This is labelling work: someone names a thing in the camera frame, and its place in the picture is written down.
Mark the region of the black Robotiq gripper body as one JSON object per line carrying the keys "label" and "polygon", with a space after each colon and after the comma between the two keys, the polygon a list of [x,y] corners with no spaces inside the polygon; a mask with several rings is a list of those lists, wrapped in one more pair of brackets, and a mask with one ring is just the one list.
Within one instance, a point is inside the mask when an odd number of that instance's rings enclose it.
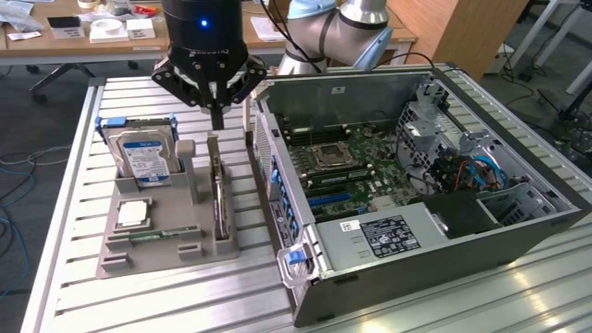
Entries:
{"label": "black Robotiq gripper body", "polygon": [[171,46],[168,58],[184,69],[204,65],[207,79],[216,82],[219,62],[244,65],[248,51],[243,41],[240,1],[163,1]]}

